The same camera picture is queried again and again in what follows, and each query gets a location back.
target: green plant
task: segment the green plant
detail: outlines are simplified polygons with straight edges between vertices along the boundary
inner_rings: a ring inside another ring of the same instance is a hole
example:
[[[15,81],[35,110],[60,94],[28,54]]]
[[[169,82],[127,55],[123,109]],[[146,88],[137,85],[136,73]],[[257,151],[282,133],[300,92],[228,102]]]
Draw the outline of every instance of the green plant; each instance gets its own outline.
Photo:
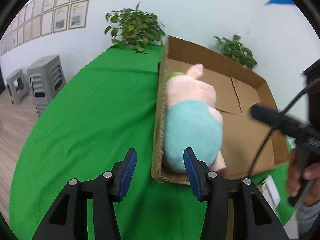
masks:
[[[139,4],[135,9],[124,8],[121,11],[111,11],[106,14],[107,22],[118,23],[117,27],[108,26],[104,33],[111,30],[112,48],[134,49],[139,53],[146,53],[146,45],[149,41],[160,41],[165,36],[161,25],[154,13],[139,10]]]
[[[214,37],[217,39],[218,44],[221,47],[221,54],[223,56],[231,58],[232,60],[250,69],[257,64],[252,56],[252,51],[239,42],[241,39],[239,35],[233,35],[232,41],[226,38],[221,39],[218,36]]]

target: wooden floor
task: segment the wooden floor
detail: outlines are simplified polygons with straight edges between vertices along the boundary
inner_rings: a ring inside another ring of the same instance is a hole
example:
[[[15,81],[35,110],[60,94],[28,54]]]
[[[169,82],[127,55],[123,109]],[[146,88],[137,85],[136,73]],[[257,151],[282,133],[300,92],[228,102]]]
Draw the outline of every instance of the wooden floor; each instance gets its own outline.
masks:
[[[8,221],[8,200],[13,171],[22,147],[38,120],[31,97],[12,105],[8,90],[0,95],[0,212]]]

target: metal pin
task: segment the metal pin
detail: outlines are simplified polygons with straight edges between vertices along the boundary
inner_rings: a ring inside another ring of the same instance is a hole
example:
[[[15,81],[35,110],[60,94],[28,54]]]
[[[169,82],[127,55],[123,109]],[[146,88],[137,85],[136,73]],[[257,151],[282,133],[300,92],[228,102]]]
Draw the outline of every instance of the metal pin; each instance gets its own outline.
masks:
[[[243,183],[246,185],[251,185],[251,179],[243,179]]]
[[[215,173],[214,171],[209,171],[209,172],[208,172],[208,176],[209,176],[210,178],[215,178],[215,177],[217,177],[217,173]]]
[[[75,184],[77,184],[78,183],[78,181],[76,180],[76,179],[71,179],[70,181],[69,181],[69,185],[71,185],[71,186],[74,186]]]
[[[106,171],[105,173],[103,173],[103,177],[105,177],[105,178],[112,177],[112,172],[111,171]]]

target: person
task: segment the person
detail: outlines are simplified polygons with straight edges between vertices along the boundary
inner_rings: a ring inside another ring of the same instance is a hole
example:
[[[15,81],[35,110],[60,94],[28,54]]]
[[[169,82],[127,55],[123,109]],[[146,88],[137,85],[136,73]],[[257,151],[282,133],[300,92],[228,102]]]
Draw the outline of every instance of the person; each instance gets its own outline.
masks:
[[[303,239],[310,230],[320,213],[320,163],[314,163],[301,172],[293,161],[295,149],[291,151],[291,163],[288,169],[287,191],[291,197],[298,194],[301,187],[301,175],[306,180],[315,179],[313,188],[303,199],[303,206],[297,210],[297,221],[300,239]]]

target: gray sleeve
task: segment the gray sleeve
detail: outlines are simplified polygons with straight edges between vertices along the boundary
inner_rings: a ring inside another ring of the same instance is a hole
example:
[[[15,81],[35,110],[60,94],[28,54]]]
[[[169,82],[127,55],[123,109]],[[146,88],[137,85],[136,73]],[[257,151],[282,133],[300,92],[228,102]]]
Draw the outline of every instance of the gray sleeve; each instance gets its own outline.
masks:
[[[311,207],[302,206],[297,210],[300,239],[303,239],[320,213],[320,201]]]

